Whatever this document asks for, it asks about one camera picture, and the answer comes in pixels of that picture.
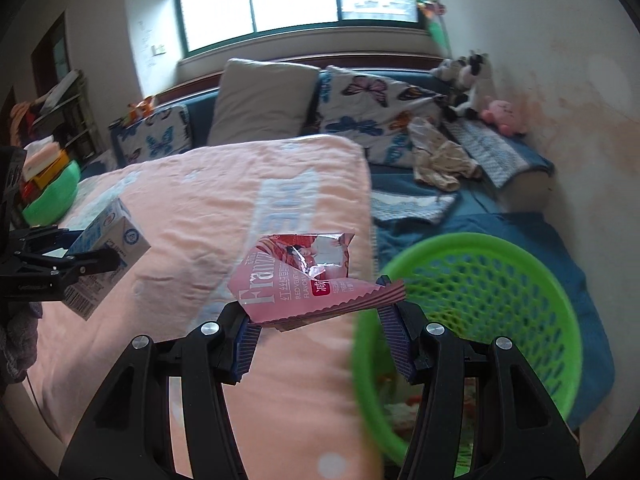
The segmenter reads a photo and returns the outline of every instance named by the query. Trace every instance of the pillow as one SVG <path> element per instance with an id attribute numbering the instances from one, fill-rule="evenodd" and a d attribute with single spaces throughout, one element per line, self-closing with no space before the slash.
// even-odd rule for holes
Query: pillow
<path id="1" fill-rule="evenodd" d="M 406 128 L 417 116 L 440 124 L 438 102 L 445 99 L 388 77 L 329 66 L 321 76 L 316 121 L 321 133 L 360 144 L 372 164 L 411 168 L 413 147 Z"/>
<path id="2" fill-rule="evenodd" d="M 160 110 L 121 129 L 116 139 L 127 165 L 187 152 L 193 147 L 187 107 Z"/>
<path id="3" fill-rule="evenodd" d="M 207 145 L 297 137 L 319 68 L 230 59 L 220 82 Z"/>

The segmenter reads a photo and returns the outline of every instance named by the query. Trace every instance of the barcode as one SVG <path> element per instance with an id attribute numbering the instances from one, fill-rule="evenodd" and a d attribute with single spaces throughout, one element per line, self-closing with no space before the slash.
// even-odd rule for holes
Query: barcode
<path id="1" fill-rule="evenodd" d="M 71 287 L 65 290 L 64 303 L 83 319 L 88 319 L 94 311 L 92 308 L 94 306 L 93 303 Z"/>

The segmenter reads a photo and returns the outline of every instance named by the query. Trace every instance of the pink plush toy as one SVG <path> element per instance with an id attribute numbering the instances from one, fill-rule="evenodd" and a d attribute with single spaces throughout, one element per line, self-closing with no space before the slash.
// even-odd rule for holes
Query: pink plush toy
<path id="1" fill-rule="evenodd" d="M 491 101 L 480 118 L 487 124 L 495 124 L 505 137 L 524 133 L 524 124 L 518 111 L 508 101 Z"/>

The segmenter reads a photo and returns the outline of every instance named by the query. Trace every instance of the metal screw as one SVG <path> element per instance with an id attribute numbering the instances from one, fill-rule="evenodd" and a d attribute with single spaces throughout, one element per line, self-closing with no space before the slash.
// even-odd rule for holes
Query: metal screw
<path id="1" fill-rule="evenodd" d="M 137 350 L 144 348 L 148 344 L 149 344 L 149 338 L 146 335 L 139 335 L 133 338 L 133 341 L 131 341 L 131 346 L 133 346 L 133 348 Z"/>
<path id="2" fill-rule="evenodd" d="M 220 330 L 220 325 L 212 321 L 209 321 L 200 327 L 200 331 L 204 335 L 214 335 L 218 330 Z"/>
<path id="3" fill-rule="evenodd" d="M 507 339 L 505 337 L 499 337 L 498 339 L 496 339 L 495 345 L 498 348 L 502 348 L 503 350 L 510 350 L 511 348 L 513 348 L 513 343 L 511 342 L 511 339 Z"/>
<path id="4" fill-rule="evenodd" d="M 427 332 L 431 335 L 442 335 L 444 334 L 444 327 L 440 323 L 429 323 L 427 325 Z"/>

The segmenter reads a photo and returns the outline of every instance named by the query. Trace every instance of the butterfly pillow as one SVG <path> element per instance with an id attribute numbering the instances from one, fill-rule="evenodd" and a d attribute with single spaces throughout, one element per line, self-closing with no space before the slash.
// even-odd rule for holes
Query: butterfly pillow
<path id="1" fill-rule="evenodd" d="M 165 108 L 125 128 L 118 143 L 127 164 L 184 153 L 193 147 L 186 106 Z"/>
<path id="2" fill-rule="evenodd" d="M 410 168 L 406 128 L 416 116 L 439 124 L 443 99 L 395 79 L 329 66 L 321 75 L 319 131 L 359 143 L 373 164 Z"/>

